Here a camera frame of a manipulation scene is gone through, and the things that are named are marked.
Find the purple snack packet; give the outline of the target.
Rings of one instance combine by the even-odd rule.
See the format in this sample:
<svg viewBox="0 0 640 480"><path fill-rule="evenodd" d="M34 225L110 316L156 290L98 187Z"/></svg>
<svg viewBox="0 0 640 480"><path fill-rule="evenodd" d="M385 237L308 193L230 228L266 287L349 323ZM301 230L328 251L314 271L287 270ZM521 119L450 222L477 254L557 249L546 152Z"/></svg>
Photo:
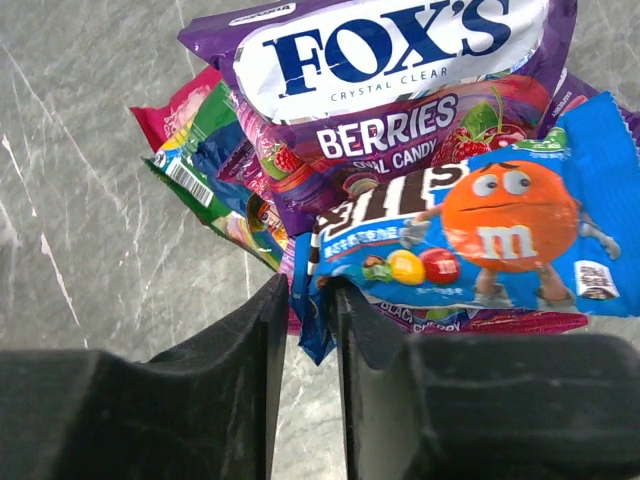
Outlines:
<svg viewBox="0 0 640 480"><path fill-rule="evenodd" d="M557 118L596 96L598 91L578 76L564 69L544 117L540 135L555 124ZM581 314L541 313L515 310L432 309L415 310L381 302L376 311L402 330L419 333L490 332L490 333L558 333L588 324Z"/></svg>

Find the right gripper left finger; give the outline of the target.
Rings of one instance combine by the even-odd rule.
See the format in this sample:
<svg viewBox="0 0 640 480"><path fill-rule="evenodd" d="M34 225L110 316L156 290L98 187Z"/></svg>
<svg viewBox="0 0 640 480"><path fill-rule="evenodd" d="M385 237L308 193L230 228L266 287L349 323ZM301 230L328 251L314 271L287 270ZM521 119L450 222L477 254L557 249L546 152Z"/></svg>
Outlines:
<svg viewBox="0 0 640 480"><path fill-rule="evenodd" d="M99 350L1 354L5 479L267 479L288 284L147 362Z"/></svg>

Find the blue M&M's packet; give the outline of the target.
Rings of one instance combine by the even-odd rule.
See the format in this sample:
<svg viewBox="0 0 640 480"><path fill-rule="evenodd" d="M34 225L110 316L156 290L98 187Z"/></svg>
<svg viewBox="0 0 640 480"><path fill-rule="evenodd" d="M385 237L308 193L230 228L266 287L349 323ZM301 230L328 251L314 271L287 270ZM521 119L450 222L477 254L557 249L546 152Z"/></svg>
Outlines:
<svg viewBox="0 0 640 480"><path fill-rule="evenodd" d="M639 137L614 95L526 139L377 186L321 213L295 243L300 347L333 349L328 285L374 303L639 313Z"/></svg>

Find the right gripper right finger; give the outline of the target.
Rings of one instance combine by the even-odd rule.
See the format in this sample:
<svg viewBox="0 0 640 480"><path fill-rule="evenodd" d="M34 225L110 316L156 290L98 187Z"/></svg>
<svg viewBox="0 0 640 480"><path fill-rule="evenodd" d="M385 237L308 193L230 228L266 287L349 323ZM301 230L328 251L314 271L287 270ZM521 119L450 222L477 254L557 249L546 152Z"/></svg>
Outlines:
<svg viewBox="0 0 640 480"><path fill-rule="evenodd" d="M332 290L351 479L633 479L639 354L608 335L420 335Z"/></svg>

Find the green snack bag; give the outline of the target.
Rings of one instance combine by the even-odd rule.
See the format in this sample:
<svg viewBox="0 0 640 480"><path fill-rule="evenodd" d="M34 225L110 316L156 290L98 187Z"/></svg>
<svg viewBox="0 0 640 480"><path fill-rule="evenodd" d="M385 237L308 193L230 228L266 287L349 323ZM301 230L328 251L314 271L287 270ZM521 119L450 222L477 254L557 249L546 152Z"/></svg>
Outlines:
<svg viewBox="0 0 640 480"><path fill-rule="evenodd" d="M144 162L203 225L279 269L288 237L225 83Z"/></svg>

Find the purple Fox's berries bag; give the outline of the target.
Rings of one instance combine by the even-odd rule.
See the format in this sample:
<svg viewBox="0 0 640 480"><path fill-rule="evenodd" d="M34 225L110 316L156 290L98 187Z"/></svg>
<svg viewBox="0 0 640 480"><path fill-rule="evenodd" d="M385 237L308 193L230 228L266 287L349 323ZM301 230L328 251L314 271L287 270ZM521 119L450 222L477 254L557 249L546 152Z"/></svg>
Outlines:
<svg viewBox="0 0 640 480"><path fill-rule="evenodd" d="M541 129L574 1L278 1L194 19L288 234L395 177Z"/></svg>

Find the orange snack packet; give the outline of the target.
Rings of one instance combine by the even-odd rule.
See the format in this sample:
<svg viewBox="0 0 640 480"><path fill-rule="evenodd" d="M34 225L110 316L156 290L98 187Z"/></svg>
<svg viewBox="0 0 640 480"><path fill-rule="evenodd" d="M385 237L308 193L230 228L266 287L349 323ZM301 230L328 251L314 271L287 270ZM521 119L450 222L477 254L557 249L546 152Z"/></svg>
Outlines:
<svg viewBox="0 0 640 480"><path fill-rule="evenodd" d="M257 194L247 202L247 220L252 233L266 232L282 249L288 246L289 237L276 207Z"/></svg>

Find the blue Slendy snack bag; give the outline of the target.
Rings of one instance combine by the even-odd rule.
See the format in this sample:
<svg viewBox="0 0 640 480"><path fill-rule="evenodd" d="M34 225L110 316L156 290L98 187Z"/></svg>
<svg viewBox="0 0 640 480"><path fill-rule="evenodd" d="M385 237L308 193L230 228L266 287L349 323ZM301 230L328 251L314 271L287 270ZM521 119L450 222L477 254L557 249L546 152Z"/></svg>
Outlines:
<svg viewBox="0 0 640 480"><path fill-rule="evenodd" d="M272 269L278 269L286 248L279 247L266 232L252 233L249 229L249 197L257 194L273 206L275 203L254 146L240 123L233 121L211 133L199 143L192 162L205 175L215 199L230 209L221 221L223 234Z"/></svg>

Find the red snack bag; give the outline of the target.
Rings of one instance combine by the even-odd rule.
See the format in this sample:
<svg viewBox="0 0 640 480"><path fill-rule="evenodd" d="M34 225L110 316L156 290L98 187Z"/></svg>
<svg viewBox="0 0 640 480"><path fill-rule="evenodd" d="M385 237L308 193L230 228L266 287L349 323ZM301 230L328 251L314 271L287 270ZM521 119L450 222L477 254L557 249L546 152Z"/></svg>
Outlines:
<svg viewBox="0 0 640 480"><path fill-rule="evenodd" d="M154 152L187 125L221 80L220 72L208 66L180 87L164 106L129 108Z"/></svg>

